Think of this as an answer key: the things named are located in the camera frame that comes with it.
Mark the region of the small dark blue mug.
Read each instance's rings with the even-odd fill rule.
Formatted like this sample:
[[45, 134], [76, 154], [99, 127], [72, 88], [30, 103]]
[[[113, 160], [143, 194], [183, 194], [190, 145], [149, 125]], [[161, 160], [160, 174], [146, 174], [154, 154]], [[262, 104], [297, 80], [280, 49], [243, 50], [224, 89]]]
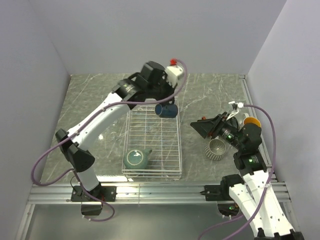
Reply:
[[157, 104], [154, 108], [154, 112], [160, 118], [173, 119], [178, 115], [178, 107], [175, 104], [161, 105]]

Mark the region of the ribbed striped ceramic cup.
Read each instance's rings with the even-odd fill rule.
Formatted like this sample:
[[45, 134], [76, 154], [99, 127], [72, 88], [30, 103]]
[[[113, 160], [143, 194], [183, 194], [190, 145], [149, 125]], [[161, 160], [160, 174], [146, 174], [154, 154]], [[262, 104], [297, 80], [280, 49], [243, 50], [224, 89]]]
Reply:
[[227, 147], [220, 139], [212, 139], [208, 145], [205, 146], [204, 153], [208, 159], [212, 161], [220, 161], [226, 153]]

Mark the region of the floral white ceramic mug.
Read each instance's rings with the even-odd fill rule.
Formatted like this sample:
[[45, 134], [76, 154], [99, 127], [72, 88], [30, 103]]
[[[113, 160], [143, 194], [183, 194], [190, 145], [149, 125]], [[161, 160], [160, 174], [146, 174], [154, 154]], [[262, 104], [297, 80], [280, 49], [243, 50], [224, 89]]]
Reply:
[[257, 118], [250, 116], [248, 113], [242, 113], [239, 117], [239, 126], [242, 128], [246, 124], [254, 124], [259, 128], [261, 127], [261, 122]]

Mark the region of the teal glazed ceramic mug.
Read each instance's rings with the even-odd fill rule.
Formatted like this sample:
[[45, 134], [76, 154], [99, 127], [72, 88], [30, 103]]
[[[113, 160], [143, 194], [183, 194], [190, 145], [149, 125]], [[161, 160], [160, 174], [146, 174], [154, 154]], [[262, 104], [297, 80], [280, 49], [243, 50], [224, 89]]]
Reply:
[[124, 154], [123, 164], [128, 170], [144, 170], [146, 169], [149, 156], [152, 153], [151, 148], [147, 149], [131, 149]]

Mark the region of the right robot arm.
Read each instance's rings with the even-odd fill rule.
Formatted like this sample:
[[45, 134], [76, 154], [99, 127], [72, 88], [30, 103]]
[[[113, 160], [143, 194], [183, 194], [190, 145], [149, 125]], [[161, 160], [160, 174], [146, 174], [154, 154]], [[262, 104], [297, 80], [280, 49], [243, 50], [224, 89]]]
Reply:
[[220, 194], [238, 205], [256, 240], [304, 239], [288, 221], [270, 185], [271, 172], [259, 151], [262, 129], [256, 118], [246, 117], [239, 126], [235, 117], [224, 112], [214, 118], [203, 117], [190, 126], [204, 139], [220, 137], [237, 149], [233, 160], [239, 174], [222, 178]]

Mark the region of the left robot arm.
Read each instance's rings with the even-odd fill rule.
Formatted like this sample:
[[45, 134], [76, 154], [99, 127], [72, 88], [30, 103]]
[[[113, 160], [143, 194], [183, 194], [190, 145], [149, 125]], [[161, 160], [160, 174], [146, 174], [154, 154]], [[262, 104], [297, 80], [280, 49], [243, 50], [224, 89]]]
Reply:
[[89, 152], [94, 141], [118, 118], [132, 110], [136, 102], [154, 99], [165, 100], [165, 104], [173, 103], [171, 95], [184, 74], [184, 69], [174, 62], [163, 67], [149, 61], [141, 71], [120, 80], [106, 99], [78, 125], [56, 132], [60, 150], [82, 183], [85, 198], [95, 201], [101, 195], [101, 183], [94, 171], [95, 157]]

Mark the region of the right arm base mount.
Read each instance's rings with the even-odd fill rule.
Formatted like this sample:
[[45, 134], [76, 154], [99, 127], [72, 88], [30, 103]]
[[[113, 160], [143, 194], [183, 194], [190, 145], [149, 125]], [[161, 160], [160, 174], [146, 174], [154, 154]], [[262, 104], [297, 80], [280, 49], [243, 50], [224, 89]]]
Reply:
[[217, 211], [222, 217], [236, 217], [240, 213], [240, 207], [226, 192], [226, 187], [220, 185], [205, 185], [200, 192], [206, 202], [216, 202]]

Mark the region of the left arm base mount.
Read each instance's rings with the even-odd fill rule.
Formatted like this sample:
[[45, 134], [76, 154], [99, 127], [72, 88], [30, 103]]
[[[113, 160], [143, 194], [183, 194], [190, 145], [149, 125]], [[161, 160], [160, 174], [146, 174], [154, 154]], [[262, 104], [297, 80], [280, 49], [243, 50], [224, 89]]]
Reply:
[[[98, 190], [86, 192], [81, 185], [76, 185], [73, 187], [70, 202], [81, 203], [80, 212], [84, 218], [93, 222], [103, 222], [115, 215], [115, 208], [110, 203], [115, 202], [116, 195], [116, 186], [99, 186]], [[111, 215], [105, 219], [97, 219], [104, 206], [111, 209]]]

